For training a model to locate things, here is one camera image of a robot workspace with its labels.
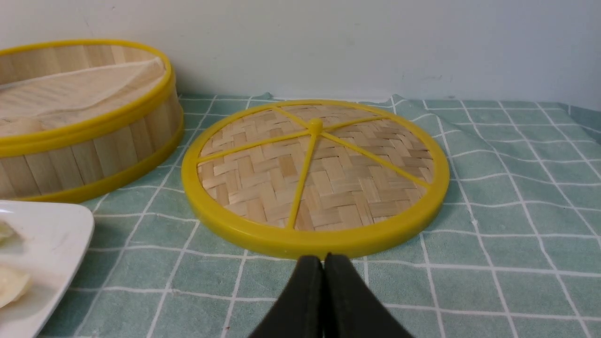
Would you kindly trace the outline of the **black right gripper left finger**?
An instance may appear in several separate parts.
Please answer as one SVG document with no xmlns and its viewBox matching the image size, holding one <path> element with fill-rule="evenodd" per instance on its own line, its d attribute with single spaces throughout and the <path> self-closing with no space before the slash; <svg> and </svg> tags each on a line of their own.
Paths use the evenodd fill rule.
<svg viewBox="0 0 601 338">
<path fill-rule="evenodd" d="M 281 295 L 250 334 L 251 338 L 321 338 L 324 269 L 320 259 L 298 259 Z"/>
</svg>

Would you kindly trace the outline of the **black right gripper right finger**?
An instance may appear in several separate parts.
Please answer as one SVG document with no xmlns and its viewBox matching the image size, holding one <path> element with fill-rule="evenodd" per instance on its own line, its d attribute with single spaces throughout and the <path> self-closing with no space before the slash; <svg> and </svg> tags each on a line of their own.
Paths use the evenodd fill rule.
<svg viewBox="0 0 601 338">
<path fill-rule="evenodd" d="M 363 282 L 348 257 L 324 261 L 325 338 L 411 338 Z"/>
</svg>

